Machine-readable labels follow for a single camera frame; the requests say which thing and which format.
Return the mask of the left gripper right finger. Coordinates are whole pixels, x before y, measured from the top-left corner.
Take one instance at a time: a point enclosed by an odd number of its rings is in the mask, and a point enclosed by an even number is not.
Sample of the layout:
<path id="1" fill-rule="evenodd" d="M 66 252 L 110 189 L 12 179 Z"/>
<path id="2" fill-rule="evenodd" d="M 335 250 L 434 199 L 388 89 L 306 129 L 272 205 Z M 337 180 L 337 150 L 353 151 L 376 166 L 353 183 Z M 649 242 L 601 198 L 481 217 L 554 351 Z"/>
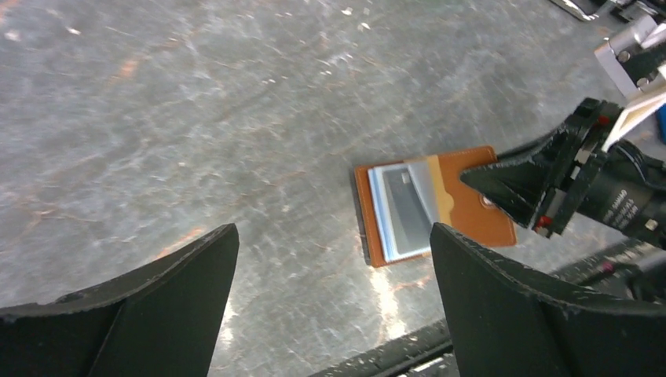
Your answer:
<path id="1" fill-rule="evenodd" d="M 430 245 L 461 375 L 664 375 L 663 305 L 560 280 L 441 223 Z"/>

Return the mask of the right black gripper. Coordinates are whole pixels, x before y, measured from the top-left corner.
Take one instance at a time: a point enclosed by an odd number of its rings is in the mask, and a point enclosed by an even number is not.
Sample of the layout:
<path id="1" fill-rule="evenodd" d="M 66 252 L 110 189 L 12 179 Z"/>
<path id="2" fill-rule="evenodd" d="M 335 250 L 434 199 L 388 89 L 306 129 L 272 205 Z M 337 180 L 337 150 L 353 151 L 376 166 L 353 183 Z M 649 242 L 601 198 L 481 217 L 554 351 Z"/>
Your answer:
<path id="1" fill-rule="evenodd" d="M 620 111 L 586 98 L 555 132 L 465 169 L 460 180 L 541 236 L 562 233 L 578 213 L 664 248 L 664 161 L 626 140 L 602 149 Z"/>

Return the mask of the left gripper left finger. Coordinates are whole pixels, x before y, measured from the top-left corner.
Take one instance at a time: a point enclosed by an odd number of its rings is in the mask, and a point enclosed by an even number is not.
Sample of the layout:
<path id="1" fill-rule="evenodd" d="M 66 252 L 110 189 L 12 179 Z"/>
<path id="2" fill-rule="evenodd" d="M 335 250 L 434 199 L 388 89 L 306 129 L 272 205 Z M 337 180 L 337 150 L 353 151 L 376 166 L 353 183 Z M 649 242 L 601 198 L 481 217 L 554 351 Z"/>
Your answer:
<path id="1" fill-rule="evenodd" d="M 205 376 L 236 270 L 235 225 L 104 283 L 1 311 L 4 376 Z"/>

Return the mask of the brown leather card holder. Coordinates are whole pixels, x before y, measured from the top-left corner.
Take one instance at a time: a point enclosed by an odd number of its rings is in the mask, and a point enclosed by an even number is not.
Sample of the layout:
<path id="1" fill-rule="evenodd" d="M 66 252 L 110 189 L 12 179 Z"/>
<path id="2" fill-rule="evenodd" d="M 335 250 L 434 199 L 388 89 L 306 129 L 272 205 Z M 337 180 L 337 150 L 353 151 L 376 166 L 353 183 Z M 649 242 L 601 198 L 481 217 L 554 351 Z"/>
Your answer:
<path id="1" fill-rule="evenodd" d="M 497 160 L 484 145 L 353 168 L 368 263 L 380 268 L 430 252 L 430 232 L 442 223 L 486 247 L 517 244 L 514 223 L 460 180 L 461 173 Z"/>

